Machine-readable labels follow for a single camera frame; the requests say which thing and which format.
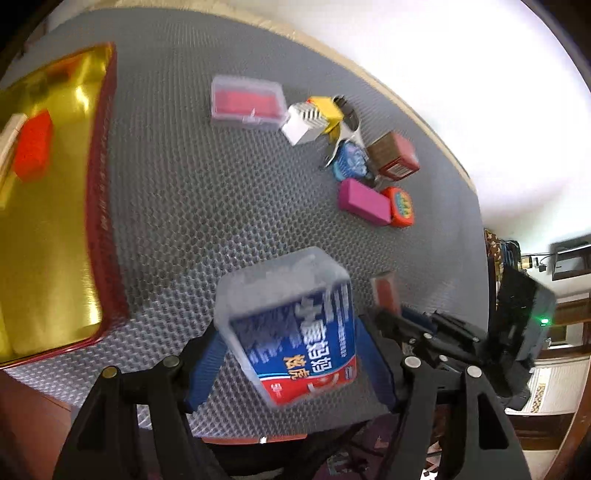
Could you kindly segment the gold red toffee tin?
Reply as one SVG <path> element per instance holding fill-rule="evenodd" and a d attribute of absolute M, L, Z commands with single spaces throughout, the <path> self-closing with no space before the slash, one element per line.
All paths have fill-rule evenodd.
<path fill-rule="evenodd" d="M 47 109 L 53 122 L 46 173 L 16 176 L 17 139 L 1 183 L 3 368 L 92 345 L 128 319 L 109 209 L 116 83 L 117 51 L 103 43 L 1 92 L 1 132 L 16 113 L 29 119 Z"/>

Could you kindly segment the silver metal clip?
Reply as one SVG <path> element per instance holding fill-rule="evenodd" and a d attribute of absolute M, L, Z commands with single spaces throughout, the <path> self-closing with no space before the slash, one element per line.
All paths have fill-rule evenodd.
<path fill-rule="evenodd" d="M 345 96 L 335 96 L 332 97 L 332 99 L 334 99 L 335 103 L 341 108 L 342 113 L 344 113 L 344 118 L 341 122 L 339 122 L 339 125 L 335 126 L 335 129 L 329 133 L 329 138 L 331 139 L 334 148 L 332 148 L 332 152 L 329 153 L 328 157 L 325 158 L 325 164 L 322 169 L 332 169 L 332 162 L 335 160 L 339 146 L 341 146 L 342 143 L 346 141 L 355 142 L 367 153 L 367 149 L 361 134 L 361 120 L 359 115 L 356 114 L 353 104 L 349 102 L 349 100 L 346 100 Z M 370 158 L 368 162 L 368 169 L 369 173 L 367 177 L 358 181 L 361 181 L 363 184 L 373 186 L 376 180 L 376 175 L 374 174 L 373 167 L 370 166 Z"/>

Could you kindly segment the red cardboard box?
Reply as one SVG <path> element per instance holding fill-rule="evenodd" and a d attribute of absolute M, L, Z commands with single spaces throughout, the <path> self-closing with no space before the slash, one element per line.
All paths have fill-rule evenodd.
<path fill-rule="evenodd" d="M 378 173 L 393 181 L 403 180 L 421 168 L 413 143 L 395 131 L 385 133 L 367 151 Z"/>

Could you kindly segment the small red block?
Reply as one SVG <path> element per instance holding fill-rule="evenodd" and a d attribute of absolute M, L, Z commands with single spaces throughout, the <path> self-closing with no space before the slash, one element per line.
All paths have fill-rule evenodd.
<path fill-rule="evenodd" d="M 22 182 L 40 179 L 50 163 L 53 122 L 47 109 L 22 126 L 13 160 L 13 171 Z"/>

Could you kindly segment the clear case with red cards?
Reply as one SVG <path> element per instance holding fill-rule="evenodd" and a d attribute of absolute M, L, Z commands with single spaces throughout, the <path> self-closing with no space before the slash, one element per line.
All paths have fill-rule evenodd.
<path fill-rule="evenodd" d="M 283 86 L 262 79 L 216 75 L 211 81 L 211 120 L 276 131 L 287 120 Z"/>

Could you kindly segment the gold ribbed lighter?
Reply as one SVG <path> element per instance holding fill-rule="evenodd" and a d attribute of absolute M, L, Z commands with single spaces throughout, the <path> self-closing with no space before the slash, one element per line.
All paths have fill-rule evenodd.
<path fill-rule="evenodd" d="M 11 160 L 11 152 L 15 142 L 18 139 L 20 130 L 28 119 L 26 114 L 13 114 L 5 124 L 0 137 L 0 182 L 4 182 L 4 178 L 8 172 Z"/>

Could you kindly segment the black white zigzag cube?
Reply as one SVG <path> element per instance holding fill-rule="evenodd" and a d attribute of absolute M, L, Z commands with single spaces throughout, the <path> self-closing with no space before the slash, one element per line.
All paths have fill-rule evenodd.
<path fill-rule="evenodd" d="M 280 130 L 291 146 L 315 141 L 325 133 L 329 126 L 328 119 L 318 107 L 308 102 L 290 105 L 287 109 L 287 120 Z"/>

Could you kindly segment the grey honeycomb table mat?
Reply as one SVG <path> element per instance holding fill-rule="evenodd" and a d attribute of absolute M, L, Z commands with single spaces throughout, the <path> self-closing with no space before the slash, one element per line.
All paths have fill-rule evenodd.
<path fill-rule="evenodd" d="M 99 343 L 11 369 L 23 384 L 80 405 L 102 367 L 143 370 L 211 323 L 214 290 L 233 269 L 317 246 L 348 270 L 355 307 L 370 277 L 392 270 L 404 303 L 488 322 L 488 280 L 476 193 L 413 119 L 348 69 L 257 27 L 176 9 L 100 9 L 42 38 L 2 78 L 8 86 L 83 47 L 117 49 L 108 143 L 110 216 L 130 320 Z M 342 212 L 322 169 L 325 142 L 213 124 L 217 74 L 279 82 L 287 99 L 346 96 L 363 137 L 399 130 L 420 171 L 404 182 L 417 209 L 407 229 Z"/>

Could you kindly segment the wall television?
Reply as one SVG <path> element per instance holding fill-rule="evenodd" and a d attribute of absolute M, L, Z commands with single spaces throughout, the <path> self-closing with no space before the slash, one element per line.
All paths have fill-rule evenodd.
<path fill-rule="evenodd" d="M 552 280 L 565 280 L 591 272 L 589 244 L 557 251 L 552 256 Z"/>

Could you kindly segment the yellow wooden cube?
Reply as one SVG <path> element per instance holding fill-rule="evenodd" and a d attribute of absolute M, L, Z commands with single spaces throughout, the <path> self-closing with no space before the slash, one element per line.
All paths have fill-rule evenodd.
<path fill-rule="evenodd" d="M 327 120 L 328 125 L 325 127 L 324 134 L 329 134 L 344 118 L 344 113 L 342 113 L 341 108 L 335 103 L 332 97 L 311 96 L 307 102 L 313 104 L 322 114 L 322 117 Z"/>

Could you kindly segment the blue patterned small tin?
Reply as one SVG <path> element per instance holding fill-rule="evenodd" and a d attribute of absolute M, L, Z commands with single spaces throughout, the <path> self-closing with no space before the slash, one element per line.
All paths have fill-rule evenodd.
<path fill-rule="evenodd" d="M 339 146 L 334 162 L 332 162 L 332 173 L 339 182 L 346 179 L 362 180 L 366 178 L 369 157 L 366 151 L 353 141 L 346 141 Z"/>

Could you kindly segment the blue red clear card box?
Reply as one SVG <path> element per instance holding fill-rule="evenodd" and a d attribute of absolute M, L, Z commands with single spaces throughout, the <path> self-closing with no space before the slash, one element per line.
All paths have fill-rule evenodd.
<path fill-rule="evenodd" d="M 213 323 L 270 407 L 332 392 L 358 375 L 351 278 L 321 248 L 222 276 Z"/>

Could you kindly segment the red tape measure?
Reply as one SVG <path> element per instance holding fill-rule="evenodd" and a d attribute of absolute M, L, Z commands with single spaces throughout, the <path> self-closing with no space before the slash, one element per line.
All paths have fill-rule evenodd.
<path fill-rule="evenodd" d="M 410 194 L 400 187 L 387 187 L 381 191 L 391 207 L 392 227 L 407 228 L 415 224 L 415 212 Z"/>

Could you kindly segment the pink rectangular block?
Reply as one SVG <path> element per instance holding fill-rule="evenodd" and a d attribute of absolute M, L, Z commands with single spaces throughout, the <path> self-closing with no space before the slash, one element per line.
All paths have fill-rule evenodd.
<path fill-rule="evenodd" d="M 374 225 L 387 226 L 392 221 L 389 199 L 355 179 L 339 184 L 338 205 L 339 209 Z"/>

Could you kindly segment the cluttered side shelf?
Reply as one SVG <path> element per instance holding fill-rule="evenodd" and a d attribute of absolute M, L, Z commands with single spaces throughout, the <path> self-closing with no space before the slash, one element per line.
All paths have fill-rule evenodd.
<path fill-rule="evenodd" d="M 492 319 L 497 309 L 498 296 L 507 300 L 511 296 L 524 296 L 529 280 L 522 269 L 522 252 L 515 240 L 504 240 L 493 231 L 484 229 L 487 257 L 488 311 Z"/>

